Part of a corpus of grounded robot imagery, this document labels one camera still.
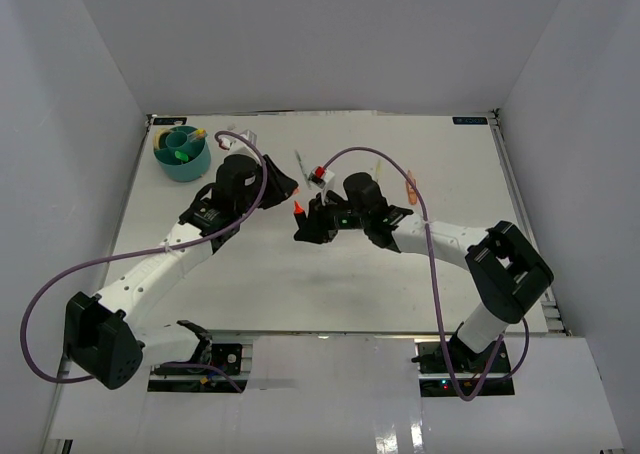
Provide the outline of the black highlighter green cap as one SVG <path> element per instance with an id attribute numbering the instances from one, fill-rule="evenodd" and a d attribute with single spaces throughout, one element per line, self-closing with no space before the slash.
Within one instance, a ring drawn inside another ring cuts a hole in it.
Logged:
<path id="1" fill-rule="evenodd" d="M 189 162 L 189 161 L 190 161 L 190 157 L 189 157 L 186 153 L 184 153 L 184 152 L 182 152 L 182 151 L 179 151 L 179 150 L 176 150 L 176 151 L 174 152 L 174 156 L 175 156 L 175 157 L 176 157 L 176 158 L 177 158 L 181 163 L 187 163 L 187 162 Z"/>

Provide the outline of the beige tape roll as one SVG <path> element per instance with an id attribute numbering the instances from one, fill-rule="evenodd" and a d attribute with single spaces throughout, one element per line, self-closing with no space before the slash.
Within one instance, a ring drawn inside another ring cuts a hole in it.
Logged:
<path id="1" fill-rule="evenodd" d="M 152 140 L 153 149 L 154 150 L 165 149 L 167 146 L 166 139 L 170 134 L 171 134 L 170 129 L 159 129 L 158 131 L 156 131 Z"/>

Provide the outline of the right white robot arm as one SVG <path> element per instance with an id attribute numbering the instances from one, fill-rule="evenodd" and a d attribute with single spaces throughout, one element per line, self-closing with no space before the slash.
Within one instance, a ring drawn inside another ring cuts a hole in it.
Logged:
<path id="1" fill-rule="evenodd" d="M 366 173 L 348 176 L 345 194 L 324 190 L 308 207 L 294 207 L 295 240 L 331 242 L 341 230 L 361 230 L 377 247 L 433 256 L 468 271 L 479 305 L 447 343 L 451 361 L 472 373 L 484 365 L 497 337 L 520 323 L 551 286 L 554 275 L 519 228 L 500 221 L 487 229 L 434 221 L 390 204 Z"/>

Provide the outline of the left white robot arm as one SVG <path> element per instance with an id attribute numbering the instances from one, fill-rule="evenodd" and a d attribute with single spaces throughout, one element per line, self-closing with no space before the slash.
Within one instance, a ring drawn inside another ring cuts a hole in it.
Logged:
<path id="1" fill-rule="evenodd" d="M 127 383 L 142 366 L 180 363 L 205 370 L 213 339 L 207 329 L 179 320 L 145 332 L 143 319 L 172 288 L 209 260 L 239 231 L 251 207 L 269 209 L 288 200 L 298 184 L 264 156 L 230 154 L 166 236 L 167 246 L 144 257 L 93 296 L 77 293 L 66 305 L 65 354 L 104 387 Z"/>

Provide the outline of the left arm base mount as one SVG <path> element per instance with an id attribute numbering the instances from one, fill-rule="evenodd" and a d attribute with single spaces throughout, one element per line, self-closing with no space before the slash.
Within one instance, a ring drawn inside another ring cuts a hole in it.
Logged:
<path id="1" fill-rule="evenodd" d="M 197 361 L 197 367 L 157 366 L 147 390 L 154 393 L 239 394 L 248 384 L 252 347 L 240 343 L 213 344 Z"/>

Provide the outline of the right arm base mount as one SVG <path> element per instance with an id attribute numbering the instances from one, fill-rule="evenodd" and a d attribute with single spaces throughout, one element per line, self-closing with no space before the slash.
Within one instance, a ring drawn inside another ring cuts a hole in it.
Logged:
<path id="1" fill-rule="evenodd" d="M 455 352 L 451 353 L 454 373 L 465 396 L 469 396 L 479 383 L 495 344 L 496 342 L 492 342 L 475 359 L 457 357 Z M 417 365 L 421 397 L 457 398 L 458 395 L 447 370 L 440 342 L 438 340 L 418 342 L 415 350 L 416 354 L 411 362 Z M 513 379 L 506 378 L 512 372 L 513 367 L 506 345 L 502 342 L 478 397 L 514 396 Z"/>

